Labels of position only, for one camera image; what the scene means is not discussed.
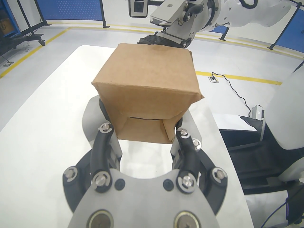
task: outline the cardboard box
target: cardboard box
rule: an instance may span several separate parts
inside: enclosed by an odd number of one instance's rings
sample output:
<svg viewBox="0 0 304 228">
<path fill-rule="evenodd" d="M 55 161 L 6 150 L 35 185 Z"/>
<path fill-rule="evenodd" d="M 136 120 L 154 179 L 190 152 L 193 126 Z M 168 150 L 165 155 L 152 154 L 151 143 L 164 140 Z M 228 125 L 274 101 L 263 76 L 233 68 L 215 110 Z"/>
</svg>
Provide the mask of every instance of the cardboard box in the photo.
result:
<svg viewBox="0 0 304 228">
<path fill-rule="evenodd" d="M 9 20 L 9 18 L 0 20 L 0 26 L 1 26 L 1 30 L 4 35 L 14 31 L 14 27 L 13 27 L 11 21 Z"/>
<path fill-rule="evenodd" d="M 191 52 L 162 45 L 119 44 L 92 84 L 124 140 L 172 143 L 176 123 L 203 98 Z"/>
</svg>

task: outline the metal stand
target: metal stand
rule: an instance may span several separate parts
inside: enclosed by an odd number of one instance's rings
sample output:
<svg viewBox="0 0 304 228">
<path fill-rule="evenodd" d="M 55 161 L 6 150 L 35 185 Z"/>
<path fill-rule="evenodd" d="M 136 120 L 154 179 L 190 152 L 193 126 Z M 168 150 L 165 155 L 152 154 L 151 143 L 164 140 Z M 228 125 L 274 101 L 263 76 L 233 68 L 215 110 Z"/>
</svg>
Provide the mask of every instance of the metal stand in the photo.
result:
<svg viewBox="0 0 304 228">
<path fill-rule="evenodd" d="M 38 12 L 39 12 L 39 15 L 40 15 L 40 17 L 41 17 L 41 20 L 42 20 L 42 22 L 43 22 L 43 26 L 50 26 L 51 24 L 48 24 L 48 22 L 44 19 L 43 15 L 42 15 L 42 12 L 41 12 L 41 10 L 40 10 L 40 6 L 39 6 L 39 4 L 38 4 L 38 1 L 37 1 L 37 0 L 34 0 L 34 1 L 35 1 L 37 10 L 38 10 Z"/>
<path fill-rule="evenodd" d="M 105 22 L 105 13 L 103 11 L 102 0 L 99 0 L 99 2 L 100 2 L 100 10 L 101 10 L 103 28 L 109 28 L 110 26 L 107 26 L 107 23 Z"/>
<path fill-rule="evenodd" d="M 22 7 L 22 5 L 21 5 L 21 3 L 20 3 L 20 0 L 16 0 L 16 1 L 17 1 L 18 5 L 19 5 L 19 7 L 20 7 L 20 10 L 21 10 L 21 12 L 22 12 L 22 15 L 23 15 L 23 17 L 24 17 L 24 19 L 25 19 L 25 21 L 26 21 L 26 24 L 27 24 L 27 26 L 28 26 L 30 32 L 32 33 L 30 36 L 24 37 L 24 38 L 26 38 L 26 41 L 38 40 L 38 42 L 39 42 L 42 46 L 44 46 L 44 45 L 45 45 L 45 42 L 44 42 L 44 40 L 41 39 L 41 36 L 42 36 L 43 34 L 35 34 L 35 33 L 34 33 L 33 28 L 32 28 L 31 25 L 29 24 L 29 21 L 28 21 L 28 19 L 27 19 L 27 17 L 26 17 L 26 14 L 25 14 L 24 10 L 23 10 L 23 7 Z"/>
<path fill-rule="evenodd" d="M 293 13 L 292 17 L 290 18 L 289 22 L 287 23 L 287 25 L 285 26 L 285 28 L 283 29 L 282 33 L 279 35 L 278 39 L 275 41 L 274 44 L 272 44 L 270 47 L 267 47 L 270 50 L 273 50 L 273 47 L 277 44 L 277 42 L 279 41 L 279 39 L 281 38 L 281 36 L 284 34 L 285 30 L 287 29 L 287 27 L 289 26 L 289 24 L 291 23 L 291 21 L 293 20 L 293 18 L 295 17 L 296 13 L 298 12 L 298 10 L 300 9 L 302 3 L 298 2 L 297 4 L 297 9 L 295 10 L 295 12 Z"/>
<path fill-rule="evenodd" d="M 303 65 L 304 65 L 304 60 L 303 60 L 303 62 L 301 62 L 300 65 L 294 70 L 294 72 L 297 71 L 299 68 L 301 68 Z"/>
<path fill-rule="evenodd" d="M 228 30 L 229 30 L 229 28 L 226 28 L 224 34 L 222 34 L 221 38 L 219 38 L 221 41 L 226 41 L 225 36 L 227 35 Z"/>
</svg>

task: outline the floor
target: floor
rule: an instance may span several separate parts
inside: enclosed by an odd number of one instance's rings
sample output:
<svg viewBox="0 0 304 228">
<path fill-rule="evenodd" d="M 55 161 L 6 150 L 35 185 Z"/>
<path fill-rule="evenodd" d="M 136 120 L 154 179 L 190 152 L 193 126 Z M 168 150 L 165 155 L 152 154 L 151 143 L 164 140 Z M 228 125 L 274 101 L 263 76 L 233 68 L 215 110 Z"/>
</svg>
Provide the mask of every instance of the floor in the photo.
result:
<svg viewBox="0 0 304 228">
<path fill-rule="evenodd" d="M 42 27 L 37 33 L 44 34 L 46 46 L 39 47 L 38 42 L 30 42 L 28 52 L 25 52 L 25 46 L 20 45 L 4 55 L 11 62 L 24 59 L 26 55 L 28 57 L 0 79 L 0 130 L 40 84 L 79 46 L 115 48 L 121 42 L 137 43 L 139 38 L 147 34 L 126 30 L 72 28 L 56 37 L 67 28 L 62 25 Z M 40 49 L 31 55 L 37 47 Z M 282 82 L 301 63 L 299 58 L 206 39 L 195 39 L 188 49 L 193 53 L 196 71 L 202 73 L 215 72 Z M 6 69 L 3 65 L 7 61 L 1 58 L 0 62 L 1 74 Z M 248 115 L 249 110 L 244 101 L 238 98 L 224 78 L 219 78 L 218 84 L 211 83 L 206 75 L 198 75 L 198 80 L 213 113 Z M 266 107 L 279 87 L 262 82 L 230 80 L 250 108 L 257 104 Z"/>
</svg>

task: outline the bolt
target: bolt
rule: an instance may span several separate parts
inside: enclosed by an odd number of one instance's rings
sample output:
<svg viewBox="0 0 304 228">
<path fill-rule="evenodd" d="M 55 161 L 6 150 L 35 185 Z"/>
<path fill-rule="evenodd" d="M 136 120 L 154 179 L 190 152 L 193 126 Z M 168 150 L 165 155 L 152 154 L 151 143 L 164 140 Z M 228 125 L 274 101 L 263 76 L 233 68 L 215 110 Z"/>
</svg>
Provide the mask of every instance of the bolt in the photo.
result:
<svg viewBox="0 0 304 228">
<path fill-rule="evenodd" d="M 216 178 L 219 179 L 219 180 L 222 180 L 222 179 L 225 178 L 224 172 L 222 172 L 222 171 L 220 171 L 220 170 L 217 171 L 217 172 L 215 173 L 215 176 L 216 176 Z"/>
<path fill-rule="evenodd" d="M 183 185 L 187 188 L 191 187 L 193 185 L 193 180 L 187 175 L 183 177 Z"/>
<path fill-rule="evenodd" d="M 108 123 L 105 123 L 101 126 L 102 130 L 108 130 L 110 128 L 110 125 Z"/>
<path fill-rule="evenodd" d="M 181 133 L 182 136 L 187 136 L 187 135 L 188 135 L 188 132 L 187 132 L 187 130 L 185 130 L 185 129 L 181 129 L 181 130 L 180 130 L 180 133 Z"/>
<path fill-rule="evenodd" d="M 95 179 L 95 183 L 97 186 L 104 186 L 105 182 L 106 182 L 105 175 L 97 176 L 97 178 Z"/>
<path fill-rule="evenodd" d="M 67 179 L 70 179 L 73 177 L 74 171 L 72 169 L 69 169 L 64 175 Z"/>
<path fill-rule="evenodd" d="M 227 178 L 226 172 L 218 167 L 213 168 L 212 175 L 218 183 L 221 183 L 224 178 Z"/>
<path fill-rule="evenodd" d="M 202 143 L 196 138 L 192 138 L 192 142 L 197 150 L 200 150 L 202 148 Z"/>
<path fill-rule="evenodd" d="M 112 130 L 110 123 L 103 123 L 98 129 L 101 133 L 108 133 Z"/>
<path fill-rule="evenodd" d="M 67 178 L 67 182 L 69 183 L 76 178 L 78 170 L 75 166 L 71 166 L 67 168 L 63 174 L 65 175 L 65 177 Z"/>
</svg>

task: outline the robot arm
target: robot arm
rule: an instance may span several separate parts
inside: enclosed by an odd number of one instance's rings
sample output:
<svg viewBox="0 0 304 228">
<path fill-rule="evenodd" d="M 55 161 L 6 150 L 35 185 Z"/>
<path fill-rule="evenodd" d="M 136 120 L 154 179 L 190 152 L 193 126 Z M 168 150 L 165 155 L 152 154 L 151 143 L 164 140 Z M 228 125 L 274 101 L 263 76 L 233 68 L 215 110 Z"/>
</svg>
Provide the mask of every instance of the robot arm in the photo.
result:
<svg viewBox="0 0 304 228">
<path fill-rule="evenodd" d="M 186 48 L 198 31 L 248 23 L 269 27 L 290 8 L 289 0 L 165 0 L 150 16 L 150 22 L 164 30 L 140 39 L 139 43 Z"/>
</svg>

